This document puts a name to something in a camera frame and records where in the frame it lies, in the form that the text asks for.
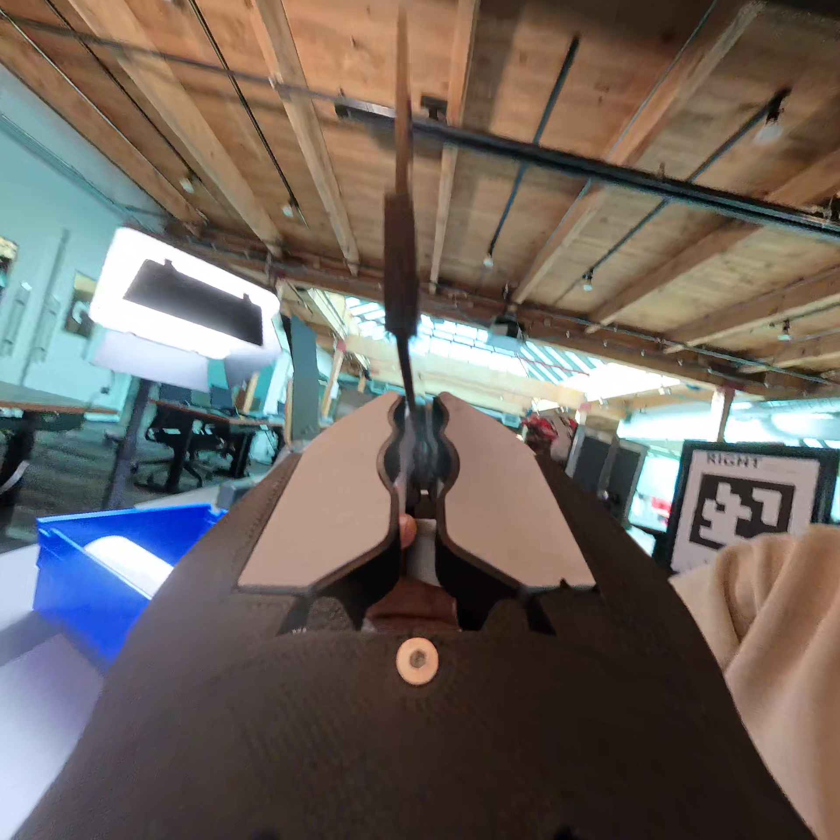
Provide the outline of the white studio light panel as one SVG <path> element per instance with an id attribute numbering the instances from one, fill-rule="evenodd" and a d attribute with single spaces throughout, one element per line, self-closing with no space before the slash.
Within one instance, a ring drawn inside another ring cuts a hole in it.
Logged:
<path id="1" fill-rule="evenodd" d="M 276 295 L 132 227 L 118 228 L 89 307 L 89 361 L 156 384 L 236 387 L 282 354 Z"/>

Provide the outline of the white tape roll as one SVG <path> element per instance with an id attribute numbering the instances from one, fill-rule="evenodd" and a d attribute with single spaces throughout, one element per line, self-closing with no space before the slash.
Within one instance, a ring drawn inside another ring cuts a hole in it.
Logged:
<path id="1" fill-rule="evenodd" d="M 134 590 L 151 599 L 173 572 L 173 565 L 121 535 L 90 541 L 85 552 Z"/>

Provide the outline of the black framed marker sign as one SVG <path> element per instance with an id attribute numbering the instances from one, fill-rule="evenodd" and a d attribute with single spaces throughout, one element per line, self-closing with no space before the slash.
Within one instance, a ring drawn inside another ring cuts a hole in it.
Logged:
<path id="1" fill-rule="evenodd" d="M 834 448 L 688 440 L 658 562 L 679 574 L 737 543 L 830 524 L 837 481 Z"/>

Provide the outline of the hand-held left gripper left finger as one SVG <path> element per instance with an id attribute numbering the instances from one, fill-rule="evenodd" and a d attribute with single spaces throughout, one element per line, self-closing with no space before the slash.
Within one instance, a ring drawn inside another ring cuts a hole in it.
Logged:
<path id="1" fill-rule="evenodd" d="M 301 453 L 238 578 L 245 593 L 291 597 L 283 631 L 304 629 L 321 597 L 360 627 L 398 582 L 399 505 L 387 466 L 403 414 L 402 397 L 380 395 Z"/>

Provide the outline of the grey light stand pole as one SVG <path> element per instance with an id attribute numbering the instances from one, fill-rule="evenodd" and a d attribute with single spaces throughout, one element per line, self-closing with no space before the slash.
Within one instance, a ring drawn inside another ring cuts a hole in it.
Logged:
<path id="1" fill-rule="evenodd" d="M 148 379 L 138 379 L 138 387 L 131 405 L 129 421 L 122 440 L 119 442 L 112 472 L 102 500 L 102 508 L 106 511 L 120 509 L 123 506 L 130 485 L 131 467 L 137 452 L 140 428 L 145 408 L 150 399 L 152 384 L 152 381 Z"/>

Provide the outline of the black plate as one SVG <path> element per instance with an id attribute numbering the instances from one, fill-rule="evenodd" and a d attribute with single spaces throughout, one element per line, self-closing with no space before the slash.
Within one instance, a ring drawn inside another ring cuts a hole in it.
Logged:
<path id="1" fill-rule="evenodd" d="M 416 229 L 413 206 L 413 115 L 406 2 L 397 7 L 395 58 L 395 176 L 384 201 L 385 328 L 394 337 L 405 392 L 402 474 L 408 511 L 421 498 L 421 418 L 413 380 L 410 340 L 419 319 Z"/>

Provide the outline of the framed wall poster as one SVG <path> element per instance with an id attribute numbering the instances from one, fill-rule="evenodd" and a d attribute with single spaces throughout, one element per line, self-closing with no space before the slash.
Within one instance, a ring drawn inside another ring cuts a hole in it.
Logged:
<path id="1" fill-rule="evenodd" d="M 63 330 L 76 337 L 89 340 L 94 330 L 90 307 L 98 282 L 76 271 L 73 276 L 70 301 L 66 310 Z"/>

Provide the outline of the blue plastic bin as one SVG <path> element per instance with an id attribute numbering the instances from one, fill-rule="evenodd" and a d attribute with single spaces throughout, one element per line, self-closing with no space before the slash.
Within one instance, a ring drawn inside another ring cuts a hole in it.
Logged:
<path id="1" fill-rule="evenodd" d="M 100 537 L 123 536 L 174 568 L 226 514 L 200 503 L 38 519 L 34 610 L 107 669 L 152 598 L 111 573 L 84 546 Z"/>

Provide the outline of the wooden office desk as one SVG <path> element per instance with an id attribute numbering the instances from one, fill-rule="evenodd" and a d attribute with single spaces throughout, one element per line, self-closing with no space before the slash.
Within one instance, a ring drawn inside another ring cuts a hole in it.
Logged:
<path id="1" fill-rule="evenodd" d="M 198 488 L 217 473 L 202 460 L 204 455 L 228 459 L 226 478 L 241 480 L 248 476 L 252 448 L 260 433 L 267 433 L 277 455 L 285 444 L 284 424 L 268 417 L 225 414 L 193 405 L 153 400 L 154 415 L 144 439 L 171 450 L 169 458 L 141 461 L 135 470 L 150 469 L 145 479 L 135 484 L 148 490 L 173 495 L 179 492 L 184 475 L 194 478 Z"/>

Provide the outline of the person in beige hoodie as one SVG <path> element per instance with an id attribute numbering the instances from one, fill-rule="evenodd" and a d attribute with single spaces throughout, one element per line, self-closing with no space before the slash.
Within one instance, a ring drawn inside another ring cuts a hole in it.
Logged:
<path id="1" fill-rule="evenodd" d="M 838 528 L 738 542 L 670 582 L 782 792 L 815 837 L 838 839 Z"/>

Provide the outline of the black ceiling track rail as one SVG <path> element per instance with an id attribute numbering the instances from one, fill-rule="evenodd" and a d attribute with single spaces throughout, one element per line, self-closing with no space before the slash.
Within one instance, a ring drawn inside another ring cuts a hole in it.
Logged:
<path id="1" fill-rule="evenodd" d="M 685 204 L 745 224 L 773 226 L 836 242 L 839 239 L 838 222 L 792 205 L 726 192 L 694 182 L 659 177 L 632 167 L 545 148 L 506 136 L 452 127 L 435 119 L 412 117 L 410 125 L 414 139 L 440 146 L 495 157 L 570 179 L 592 181 L 655 196 L 669 203 Z"/>

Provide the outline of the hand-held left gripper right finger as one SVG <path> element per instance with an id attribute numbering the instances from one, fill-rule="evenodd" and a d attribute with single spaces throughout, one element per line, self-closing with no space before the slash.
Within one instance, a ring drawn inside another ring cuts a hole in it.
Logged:
<path id="1" fill-rule="evenodd" d="M 481 629 L 500 602 L 524 605 L 596 581 L 536 456 L 498 421 L 449 392 L 434 399 L 436 572 L 460 627 Z"/>

